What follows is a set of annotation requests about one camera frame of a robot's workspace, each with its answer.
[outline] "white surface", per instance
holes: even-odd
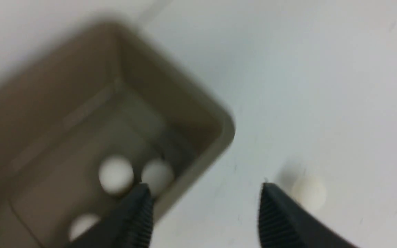
[[[68,238],[70,241],[75,240],[99,222],[99,220],[101,220],[101,218],[95,214],[80,215],[71,223]]]
[[[318,218],[363,248],[397,247],[397,0],[176,0],[142,36],[236,123],[153,248],[258,247],[261,183],[293,160],[325,179]]]
[[[0,0],[0,80],[86,22],[115,13],[131,25],[156,0]]]
[[[134,182],[133,166],[128,159],[114,155],[99,166],[99,182],[106,193],[118,196],[131,189]]]
[[[172,167],[161,159],[149,161],[142,170],[142,182],[148,184],[151,195],[159,196],[174,180]]]
[[[314,214],[326,203],[327,190],[320,178],[305,176],[295,182],[291,196],[307,212]]]

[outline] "small white sphere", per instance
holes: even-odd
[[[99,222],[101,218],[95,214],[84,214],[77,217],[70,226],[68,238],[70,241],[75,240],[77,237],[88,231],[92,226]]]
[[[148,184],[153,197],[159,196],[173,180],[174,171],[161,159],[151,160],[142,170],[142,182]]]
[[[295,182],[291,195],[306,211],[313,213],[326,202],[327,190],[318,177],[303,177]]]
[[[122,156],[108,157],[99,167],[99,182],[110,195],[118,196],[126,193],[134,182],[133,166]]]

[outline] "beige plastic box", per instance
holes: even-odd
[[[156,221],[231,143],[230,116],[125,27],[96,24],[0,89],[0,248],[59,248],[77,215],[118,202],[101,189],[111,154],[163,157],[175,182]]]

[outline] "white ball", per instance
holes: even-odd
[[[161,159],[151,160],[142,170],[142,182],[148,184],[153,197],[159,196],[173,180],[174,171]]]
[[[321,179],[303,177],[295,182],[291,195],[306,211],[313,213],[326,202],[327,190]]]
[[[106,193],[120,195],[130,190],[134,182],[133,166],[128,159],[114,155],[99,167],[99,182]]]
[[[88,231],[92,226],[99,222],[101,218],[95,214],[84,214],[77,217],[70,226],[68,237],[70,241],[75,240],[77,237]]]

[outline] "white table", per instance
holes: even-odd
[[[175,0],[142,36],[236,123],[153,248],[258,247],[261,183],[288,168],[324,178],[328,226],[397,247],[397,0]]]

